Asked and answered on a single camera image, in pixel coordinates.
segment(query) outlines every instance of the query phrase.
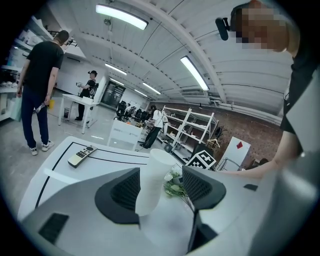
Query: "person's arm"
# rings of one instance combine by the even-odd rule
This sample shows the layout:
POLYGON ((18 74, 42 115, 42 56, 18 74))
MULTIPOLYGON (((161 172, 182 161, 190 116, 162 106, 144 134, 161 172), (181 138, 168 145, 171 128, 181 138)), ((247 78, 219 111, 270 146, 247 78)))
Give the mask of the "person's arm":
POLYGON ((49 82, 48 82, 48 90, 46 92, 46 97, 45 97, 45 100, 44 100, 44 104, 46 104, 46 105, 49 105, 51 93, 52 93, 52 90, 53 90, 53 88, 55 86, 56 79, 57 79, 57 76, 58 76, 58 71, 59 71, 58 67, 53 67, 51 69, 49 82))
POLYGON ((30 59, 26 59, 24 65, 23 65, 23 68, 21 70, 21 73, 20 73, 19 83, 18 83, 18 87, 16 90, 16 96, 18 98, 20 98, 22 95, 22 85, 23 85, 23 81, 25 79, 25 75, 26 75, 27 69, 29 67, 29 64, 30 64, 30 59))
POLYGON ((295 134, 284 131, 274 158, 256 168, 243 171, 221 171, 225 174, 238 175, 247 178, 261 179, 264 174, 272 170, 281 170, 290 160, 298 156, 299 141, 295 134))

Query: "glass door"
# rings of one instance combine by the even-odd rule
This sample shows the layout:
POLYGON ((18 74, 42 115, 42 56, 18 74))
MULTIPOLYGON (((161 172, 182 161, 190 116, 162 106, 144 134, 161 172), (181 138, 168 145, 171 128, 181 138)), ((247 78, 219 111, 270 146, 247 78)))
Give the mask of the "glass door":
POLYGON ((110 81, 109 85, 104 91, 101 102, 116 108, 120 102, 122 95, 124 94, 125 89, 125 87, 122 87, 110 81))

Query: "remote control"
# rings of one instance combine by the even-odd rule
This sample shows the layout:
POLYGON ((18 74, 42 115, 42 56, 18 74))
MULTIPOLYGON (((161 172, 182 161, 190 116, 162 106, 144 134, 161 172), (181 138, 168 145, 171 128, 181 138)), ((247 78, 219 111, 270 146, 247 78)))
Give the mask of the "remote control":
POLYGON ((84 159, 86 159, 90 154, 92 154, 92 152, 96 150, 97 148, 92 145, 85 147, 68 159, 69 165, 71 165, 73 168, 77 168, 84 161, 84 159))

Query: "red brick wall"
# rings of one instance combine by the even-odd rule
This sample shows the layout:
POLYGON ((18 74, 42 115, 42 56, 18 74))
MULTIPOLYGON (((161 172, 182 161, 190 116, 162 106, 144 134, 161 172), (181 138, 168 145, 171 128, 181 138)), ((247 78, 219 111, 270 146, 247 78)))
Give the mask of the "red brick wall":
MULTIPOLYGON (((227 111, 219 108, 205 109, 205 107, 200 109, 196 106, 173 103, 150 103, 150 106, 151 105, 156 105, 158 109, 162 109, 164 105, 168 108, 181 110, 188 110, 191 108, 194 112, 206 115, 211 115, 211 113, 214 112, 215 118, 219 120, 218 126, 224 126, 224 129, 227 129, 227 131, 223 132, 223 136, 218 140, 220 148, 213 149, 214 158, 219 161, 226 151, 231 138, 236 137, 251 144, 248 154, 242 163, 242 166, 245 168, 248 167, 254 159, 261 160, 262 158, 266 158, 270 161, 274 157, 282 137, 282 131, 278 126, 255 117, 233 111, 227 111)), ((199 131, 199 134, 196 133, 196 129, 193 129, 193 131, 193 134, 201 137, 201 131, 199 131)), ((186 143, 194 145, 196 141, 188 137, 186 143)))

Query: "woman in white shirt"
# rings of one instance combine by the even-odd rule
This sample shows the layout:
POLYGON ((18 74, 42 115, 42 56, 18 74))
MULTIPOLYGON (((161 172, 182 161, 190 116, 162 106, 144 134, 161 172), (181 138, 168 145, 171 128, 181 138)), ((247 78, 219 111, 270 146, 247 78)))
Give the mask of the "woman in white shirt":
POLYGON ((149 149, 152 146, 152 144, 155 142, 159 131, 164 126, 164 122, 163 122, 164 115, 165 114, 162 113, 161 110, 158 110, 155 105, 151 106, 152 120, 148 123, 148 125, 154 124, 154 127, 145 138, 145 142, 143 144, 140 144, 141 147, 144 147, 145 149, 149 149))

